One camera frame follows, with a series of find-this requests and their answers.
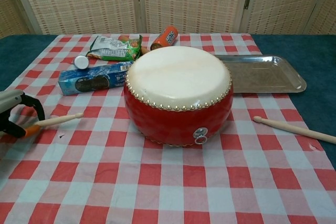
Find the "oreo cookie package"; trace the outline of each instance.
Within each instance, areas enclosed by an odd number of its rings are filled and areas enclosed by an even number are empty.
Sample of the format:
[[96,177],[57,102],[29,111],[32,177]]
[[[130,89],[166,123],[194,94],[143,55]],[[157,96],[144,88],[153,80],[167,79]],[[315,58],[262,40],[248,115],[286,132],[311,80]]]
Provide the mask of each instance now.
[[58,84],[63,95],[121,87],[133,61],[119,62],[86,69],[62,71]]

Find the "orange can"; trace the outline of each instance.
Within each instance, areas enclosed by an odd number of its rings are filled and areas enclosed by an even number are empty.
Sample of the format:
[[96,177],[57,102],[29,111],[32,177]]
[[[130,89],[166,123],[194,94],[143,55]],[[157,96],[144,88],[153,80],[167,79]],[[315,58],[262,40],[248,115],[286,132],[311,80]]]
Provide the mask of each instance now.
[[151,45],[151,50],[160,47],[171,46],[175,42],[175,39],[177,38],[178,34],[179,32],[175,27],[167,26],[153,42],[153,44]]

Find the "checkered tablecloth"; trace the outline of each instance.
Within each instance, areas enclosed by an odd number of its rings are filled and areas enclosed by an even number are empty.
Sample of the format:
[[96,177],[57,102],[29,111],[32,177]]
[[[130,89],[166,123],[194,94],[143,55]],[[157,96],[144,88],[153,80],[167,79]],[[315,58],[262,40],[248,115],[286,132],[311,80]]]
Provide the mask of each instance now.
[[[157,35],[143,36],[149,47]],[[10,85],[47,117],[85,117],[0,138],[0,223],[336,223],[336,172],[319,142],[251,120],[306,127],[286,94],[235,94],[224,131],[203,146],[154,144],[130,122],[122,88],[62,95],[60,71],[95,37],[58,36]],[[260,54],[249,34],[180,35],[176,45]],[[35,116],[17,106],[11,120]]]

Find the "white drumhead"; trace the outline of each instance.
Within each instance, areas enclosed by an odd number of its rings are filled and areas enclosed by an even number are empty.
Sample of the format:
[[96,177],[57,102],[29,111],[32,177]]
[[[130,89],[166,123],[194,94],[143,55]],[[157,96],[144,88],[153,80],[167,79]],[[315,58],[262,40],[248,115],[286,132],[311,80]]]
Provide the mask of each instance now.
[[128,87],[136,98],[161,108],[186,110],[214,104],[228,92],[226,66],[212,54],[192,47],[152,50],[128,71]]

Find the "metal tray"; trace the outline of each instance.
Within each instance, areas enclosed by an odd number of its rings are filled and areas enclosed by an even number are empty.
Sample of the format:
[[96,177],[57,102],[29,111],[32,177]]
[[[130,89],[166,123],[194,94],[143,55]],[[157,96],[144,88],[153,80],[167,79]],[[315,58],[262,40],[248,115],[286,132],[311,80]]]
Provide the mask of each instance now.
[[232,74],[235,93],[299,93],[305,80],[275,55],[215,55]]

